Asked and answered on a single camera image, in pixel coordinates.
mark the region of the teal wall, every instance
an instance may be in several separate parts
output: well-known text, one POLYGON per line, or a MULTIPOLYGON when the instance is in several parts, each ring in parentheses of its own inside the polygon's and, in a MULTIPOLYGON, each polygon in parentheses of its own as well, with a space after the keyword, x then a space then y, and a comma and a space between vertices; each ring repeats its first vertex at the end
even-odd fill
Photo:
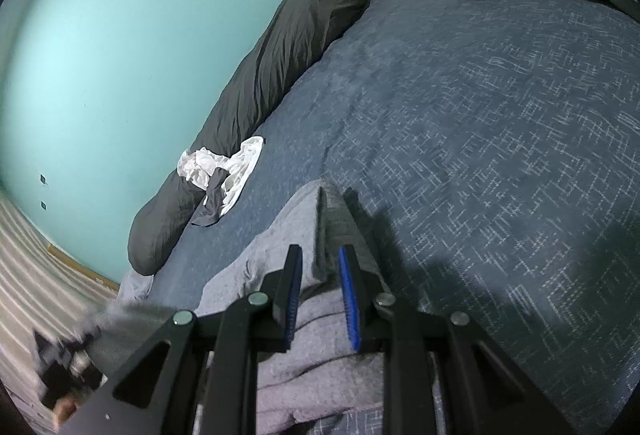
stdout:
POLYGON ((0 181, 16 205, 119 281, 135 213, 280 1, 31 0, 0 70, 0 181))

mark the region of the long body pillow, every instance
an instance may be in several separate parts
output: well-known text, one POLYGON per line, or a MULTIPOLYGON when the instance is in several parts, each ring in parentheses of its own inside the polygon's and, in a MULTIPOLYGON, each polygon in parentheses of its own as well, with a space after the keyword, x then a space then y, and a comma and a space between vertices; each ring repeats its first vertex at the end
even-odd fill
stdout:
MULTIPOLYGON (((283 0, 269 27, 240 62, 191 151, 231 157, 278 106, 332 41, 360 18, 369 0, 283 0)), ((167 261, 205 192, 173 170, 133 220, 129 262, 143 275, 167 261)))

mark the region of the wooden baseboard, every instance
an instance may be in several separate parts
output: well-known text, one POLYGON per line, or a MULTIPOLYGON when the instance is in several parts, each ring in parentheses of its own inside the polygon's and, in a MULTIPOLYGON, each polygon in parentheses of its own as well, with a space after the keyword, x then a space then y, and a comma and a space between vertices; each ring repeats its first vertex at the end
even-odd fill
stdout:
POLYGON ((101 285, 104 285, 105 287, 108 287, 111 290, 114 290, 116 292, 120 288, 120 285, 118 285, 114 281, 111 281, 110 279, 103 277, 101 274, 98 274, 97 272, 92 271, 91 269, 85 267, 84 265, 80 265, 73 258, 67 255, 64 251, 61 251, 60 249, 58 249, 52 243, 50 243, 47 246, 47 251, 51 255, 59 259, 59 261, 64 263, 67 267, 70 267, 74 271, 78 271, 79 273, 84 274, 86 277, 91 278, 92 280, 100 283, 101 285))

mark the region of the metal rivet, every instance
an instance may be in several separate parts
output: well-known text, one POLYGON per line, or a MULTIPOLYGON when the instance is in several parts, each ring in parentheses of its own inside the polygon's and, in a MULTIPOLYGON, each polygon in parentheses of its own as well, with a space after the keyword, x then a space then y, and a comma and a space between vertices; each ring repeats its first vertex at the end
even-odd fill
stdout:
POLYGON ((188 325, 193 320, 193 312, 190 310, 178 310, 177 313, 174 314, 174 324, 175 325, 188 325))
POLYGON ((391 307, 396 302, 396 297, 390 292, 381 292, 376 296, 376 303, 381 307, 391 307))
POLYGON ((269 301, 269 297, 263 292, 252 292, 249 295, 249 303, 251 305, 264 305, 269 301))
POLYGON ((460 312, 459 310, 453 312, 449 319, 451 320, 451 323, 453 323, 453 325, 459 327, 469 325, 470 321, 469 314, 467 314, 466 312, 460 312))

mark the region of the bed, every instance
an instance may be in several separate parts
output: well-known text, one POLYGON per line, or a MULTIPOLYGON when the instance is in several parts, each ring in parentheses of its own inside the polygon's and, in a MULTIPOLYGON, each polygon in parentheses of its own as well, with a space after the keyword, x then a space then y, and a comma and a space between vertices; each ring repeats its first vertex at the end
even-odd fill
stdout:
MULTIPOLYGON (((188 225, 149 300, 202 288, 316 178, 392 290, 469 311, 574 425, 640 378, 640 26, 588 0, 370 0, 258 128, 231 211, 188 225)), ((378 433, 379 411, 313 433, 378 433)))

